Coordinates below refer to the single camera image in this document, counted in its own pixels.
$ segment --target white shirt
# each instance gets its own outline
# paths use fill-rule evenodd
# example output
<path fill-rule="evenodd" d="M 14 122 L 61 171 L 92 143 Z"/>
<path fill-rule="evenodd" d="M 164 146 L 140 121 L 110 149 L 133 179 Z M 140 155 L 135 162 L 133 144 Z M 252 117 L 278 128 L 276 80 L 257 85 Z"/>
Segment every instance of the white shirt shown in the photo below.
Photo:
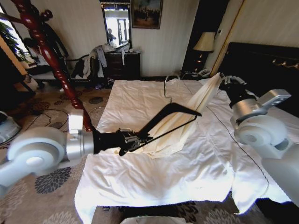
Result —
<path fill-rule="evenodd" d="M 38 62 L 36 61 L 37 65 L 40 65 L 40 66 L 42 66 L 42 65 L 48 65 L 49 66 L 49 64 L 46 62 L 46 60 L 42 56 L 42 54 L 37 54 L 32 48 L 28 47 L 28 49 L 29 49 L 29 51 L 30 51 L 30 53 L 31 53 L 31 55 L 33 57 L 37 57 L 38 58 Z"/>

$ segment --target table lamp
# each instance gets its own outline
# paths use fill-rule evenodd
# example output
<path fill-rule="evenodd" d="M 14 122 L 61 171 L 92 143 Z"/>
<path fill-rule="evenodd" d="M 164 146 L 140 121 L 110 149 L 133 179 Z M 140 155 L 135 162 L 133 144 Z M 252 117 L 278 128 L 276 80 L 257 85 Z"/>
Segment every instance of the table lamp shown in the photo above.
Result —
<path fill-rule="evenodd" d="M 203 32 L 199 41 L 193 48 L 198 51 L 207 51 L 211 52 L 214 50 L 214 37 L 215 32 Z"/>
<path fill-rule="evenodd" d="M 212 52 L 214 50 L 214 37 L 215 37 L 215 32 L 203 32 L 200 39 L 198 40 L 197 44 L 193 48 L 194 50 L 197 51 L 203 51 L 199 59 L 196 60 L 197 64 L 200 64 L 200 66 L 195 68 L 194 71 L 198 71 L 202 69 L 203 64 L 202 62 L 206 60 L 208 56 L 208 52 Z"/>

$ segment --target black headboard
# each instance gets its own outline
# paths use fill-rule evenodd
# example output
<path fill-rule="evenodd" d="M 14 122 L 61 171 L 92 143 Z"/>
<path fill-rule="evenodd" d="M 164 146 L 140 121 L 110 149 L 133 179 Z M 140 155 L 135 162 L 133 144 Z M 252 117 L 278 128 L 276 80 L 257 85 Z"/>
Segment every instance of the black headboard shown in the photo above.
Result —
<path fill-rule="evenodd" d="M 241 77 L 258 96 L 287 90 L 292 97 L 278 107 L 299 117 L 299 48 L 231 42 L 218 71 Z"/>

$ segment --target window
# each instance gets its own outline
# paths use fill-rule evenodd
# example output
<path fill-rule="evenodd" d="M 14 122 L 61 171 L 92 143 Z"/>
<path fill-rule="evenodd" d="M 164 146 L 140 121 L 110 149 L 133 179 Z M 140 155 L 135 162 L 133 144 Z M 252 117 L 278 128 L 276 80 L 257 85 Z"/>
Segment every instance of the window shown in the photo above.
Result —
<path fill-rule="evenodd" d="M 0 5 L 0 12 L 5 13 Z M 23 44 L 20 36 L 16 32 L 12 23 L 8 20 L 0 19 L 1 35 L 7 45 L 10 47 L 12 52 L 20 61 L 26 61 L 27 57 L 30 56 L 27 48 Z"/>
<path fill-rule="evenodd" d="M 115 48 L 131 44 L 130 1 L 102 1 L 107 42 Z"/>

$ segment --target wooden coat rack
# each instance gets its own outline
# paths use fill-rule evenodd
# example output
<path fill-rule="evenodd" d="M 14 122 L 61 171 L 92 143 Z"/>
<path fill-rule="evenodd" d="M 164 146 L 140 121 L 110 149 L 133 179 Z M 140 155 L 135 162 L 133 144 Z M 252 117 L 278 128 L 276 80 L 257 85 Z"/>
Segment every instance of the wooden coat rack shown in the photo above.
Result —
<path fill-rule="evenodd" d="M 1 14 L 0 17 L 6 18 L 10 21 L 22 23 L 29 30 L 30 36 L 38 42 L 41 53 L 47 63 L 53 68 L 54 76 L 60 81 L 66 96 L 71 100 L 71 104 L 76 109 L 84 110 L 83 124 L 86 131 L 90 132 L 95 130 L 92 125 L 91 119 L 84 108 L 80 99 L 78 99 L 74 88 L 71 86 L 67 75 L 62 70 L 59 64 L 58 56 L 50 47 L 46 40 L 46 34 L 43 31 L 43 22 L 48 21 L 53 17 L 50 10 L 46 10 L 39 15 L 39 11 L 31 4 L 30 0 L 11 0 L 17 7 L 20 13 L 20 19 Z"/>

